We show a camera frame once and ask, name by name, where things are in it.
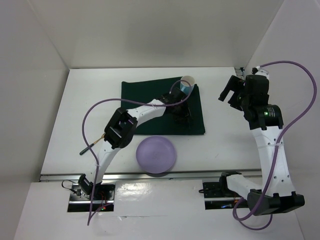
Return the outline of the blue mug white inside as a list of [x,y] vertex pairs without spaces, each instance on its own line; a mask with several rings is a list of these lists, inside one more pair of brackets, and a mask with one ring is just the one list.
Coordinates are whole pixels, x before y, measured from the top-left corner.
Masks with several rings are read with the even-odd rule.
[[192,76],[186,75],[180,79],[179,89],[186,95],[188,95],[193,91],[194,86],[195,86],[195,79]]

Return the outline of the lilac plastic plate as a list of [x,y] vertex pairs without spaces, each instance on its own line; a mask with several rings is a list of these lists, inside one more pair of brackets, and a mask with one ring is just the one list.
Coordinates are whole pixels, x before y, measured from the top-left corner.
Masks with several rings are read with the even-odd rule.
[[139,167],[150,174],[162,174],[176,163],[177,151],[163,136],[150,136],[142,140],[135,152]]

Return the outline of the dark green cloth napkin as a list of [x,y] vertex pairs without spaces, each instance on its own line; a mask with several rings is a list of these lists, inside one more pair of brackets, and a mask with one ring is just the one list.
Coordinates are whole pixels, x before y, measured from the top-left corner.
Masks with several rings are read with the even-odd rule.
[[[149,103],[153,99],[168,93],[172,85],[180,79],[181,77],[179,76],[140,82],[123,81],[121,83],[121,98],[135,102]],[[172,114],[165,114],[141,124],[137,127],[135,134],[152,136],[204,135],[206,130],[199,87],[197,85],[193,87],[191,95],[186,102],[190,111],[190,117],[184,123],[174,120]]]

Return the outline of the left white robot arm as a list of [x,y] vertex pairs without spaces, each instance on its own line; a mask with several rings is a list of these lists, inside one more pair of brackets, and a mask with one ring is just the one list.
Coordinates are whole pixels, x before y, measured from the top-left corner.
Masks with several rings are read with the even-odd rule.
[[116,101],[115,98],[101,100],[95,103],[85,114],[81,131],[86,148],[94,157],[94,165],[83,173],[79,180],[81,194],[88,200],[97,197],[99,185],[102,183],[103,176],[116,154],[123,148],[127,147],[133,139],[134,133],[138,126],[152,119],[161,117],[166,114],[172,114],[178,118],[183,118],[183,114],[188,111],[187,100],[189,94],[185,94],[177,87],[170,90],[161,97],[153,99],[149,103],[137,102],[128,99],[118,100],[121,102],[138,105],[136,108],[125,109],[119,107],[115,110],[103,131],[103,143],[98,154],[92,149],[85,136],[85,123],[89,113],[98,105],[106,102]]

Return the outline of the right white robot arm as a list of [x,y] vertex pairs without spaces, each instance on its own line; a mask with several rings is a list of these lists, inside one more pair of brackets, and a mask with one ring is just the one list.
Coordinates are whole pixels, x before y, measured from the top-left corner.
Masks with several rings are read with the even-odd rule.
[[231,76],[218,98],[233,95],[229,105],[242,111],[254,136],[262,172],[262,184],[238,171],[223,172],[218,190],[223,196],[233,192],[246,200],[254,216],[288,213],[305,205],[303,195],[293,186],[283,142],[283,118],[277,105],[269,103],[269,73],[255,67],[245,79]]

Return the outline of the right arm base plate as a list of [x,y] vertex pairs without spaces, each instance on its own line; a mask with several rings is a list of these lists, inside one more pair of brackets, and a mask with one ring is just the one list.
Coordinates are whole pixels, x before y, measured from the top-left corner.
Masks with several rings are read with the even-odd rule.
[[217,181],[203,182],[202,189],[198,192],[204,197],[206,210],[233,209],[240,199],[237,193],[222,190],[221,184]]

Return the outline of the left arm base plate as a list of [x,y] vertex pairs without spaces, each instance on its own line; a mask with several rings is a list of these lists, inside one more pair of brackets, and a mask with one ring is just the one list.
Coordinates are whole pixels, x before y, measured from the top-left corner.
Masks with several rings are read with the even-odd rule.
[[[91,197],[81,187],[71,180],[63,180],[61,187],[70,192],[68,213],[84,213],[90,211]],[[102,184],[93,197],[92,212],[113,212],[115,199],[115,185]]]

